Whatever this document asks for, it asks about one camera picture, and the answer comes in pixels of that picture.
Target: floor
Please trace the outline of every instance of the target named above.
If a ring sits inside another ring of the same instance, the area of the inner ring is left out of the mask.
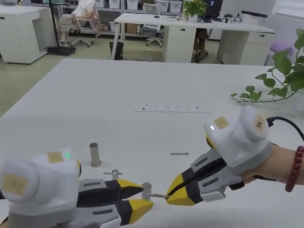
[[[83,43],[76,44],[76,53],[69,56],[69,58],[110,59],[109,42],[112,42],[113,38],[93,40],[95,43],[91,48],[88,48]],[[207,41],[206,49],[209,52],[209,56],[202,63],[214,63],[218,42]],[[144,40],[126,40],[124,42],[123,57],[124,60],[148,57],[162,61],[162,49],[156,42],[146,47]],[[63,58],[61,56],[46,55],[31,65],[6,64],[0,58],[0,116],[8,111]]]

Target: white tabletop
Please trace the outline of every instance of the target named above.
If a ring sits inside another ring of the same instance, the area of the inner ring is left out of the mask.
[[[33,11],[41,11],[44,8],[36,6],[3,6],[0,5],[0,14],[1,15],[11,15],[19,13],[28,13]]]
[[[81,178],[150,182],[165,194],[173,179],[208,151],[203,113],[134,112],[138,104],[202,104],[210,111],[235,112],[242,105],[229,98],[246,85],[263,87],[254,76],[264,66],[205,65],[64,59],[0,118],[0,163],[9,155],[26,158],[71,146],[81,161]],[[287,103],[257,105],[261,112],[283,115],[304,128],[303,114]],[[288,148],[303,144],[295,130],[276,123],[269,138]],[[89,144],[99,144],[102,165],[90,166]],[[171,156],[170,152],[189,152]],[[153,199],[153,209],[131,228],[302,228],[304,187],[288,194],[284,185],[255,181],[226,199],[194,207]],[[0,216],[7,215],[1,202]]]
[[[189,21],[177,21],[168,18],[169,16],[160,16],[154,18],[154,15],[141,14],[141,13],[124,13],[114,21],[117,23],[131,23],[131,24],[149,24],[149,25],[164,25],[164,26],[181,26],[202,29],[222,29],[232,31],[247,31],[247,32],[268,32],[275,33],[274,30],[262,27],[260,25],[250,25],[246,23],[225,23],[225,22],[212,22],[212,23],[197,23]]]

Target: small metal part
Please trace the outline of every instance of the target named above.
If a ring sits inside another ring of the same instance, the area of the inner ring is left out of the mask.
[[[112,175],[112,180],[118,180],[119,175],[122,175],[122,172],[119,172],[118,170],[112,170],[112,172],[104,172],[104,174],[111,174]]]
[[[170,153],[171,155],[189,155],[188,152],[185,153]]]
[[[151,194],[152,191],[152,185],[149,182],[145,182],[142,184],[142,200],[148,200],[151,201],[151,197],[147,194]]]
[[[169,198],[169,196],[166,196],[166,195],[161,195],[161,194],[152,194],[152,193],[146,193],[146,196],[149,196],[149,197],[158,197],[158,198]]]
[[[93,142],[90,144],[90,152],[91,152],[91,166],[92,167],[98,167],[101,164],[100,158],[99,158],[99,150],[98,150],[98,144]]]

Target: desk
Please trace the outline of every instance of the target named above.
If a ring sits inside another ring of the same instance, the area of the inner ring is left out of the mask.
[[[229,94],[243,91],[245,85],[259,89],[263,83],[254,76],[267,69],[66,58],[0,118],[0,166],[12,154],[29,158],[71,146],[82,163],[82,179],[110,180],[103,172],[118,169],[120,178],[150,182],[153,192],[164,194],[178,173],[209,150],[202,127],[208,114],[135,112],[137,105],[192,103],[238,114],[242,106]],[[303,115],[297,112],[270,104],[258,107],[304,128]],[[272,127],[269,138],[288,148],[303,144],[297,132],[281,122]],[[99,145],[99,168],[90,166],[91,142]],[[170,155],[185,151],[189,156]],[[302,228],[303,191],[304,186],[297,186],[288,194],[283,184],[258,180],[241,190],[227,189],[224,200],[195,207],[170,206],[154,198],[154,208],[128,227]],[[1,202],[0,217],[7,210]]]
[[[169,19],[168,16],[154,18],[154,15],[136,13],[124,13],[115,19],[115,22],[119,25],[115,33],[113,50],[116,50],[120,25],[122,25],[121,41],[124,40],[125,23],[164,25],[163,55],[165,62],[191,62],[196,28],[224,30],[218,57],[225,64],[264,65],[270,43],[275,38],[274,30],[245,23],[197,23],[177,21]]]
[[[0,6],[0,53],[4,62],[31,64],[55,46],[49,8]]]

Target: black trash bin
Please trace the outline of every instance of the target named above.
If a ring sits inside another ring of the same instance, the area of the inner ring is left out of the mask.
[[[114,42],[110,42],[111,55],[112,55],[113,45],[114,45]],[[123,48],[124,48],[124,43],[117,42],[114,60],[122,60],[124,58],[124,49]]]

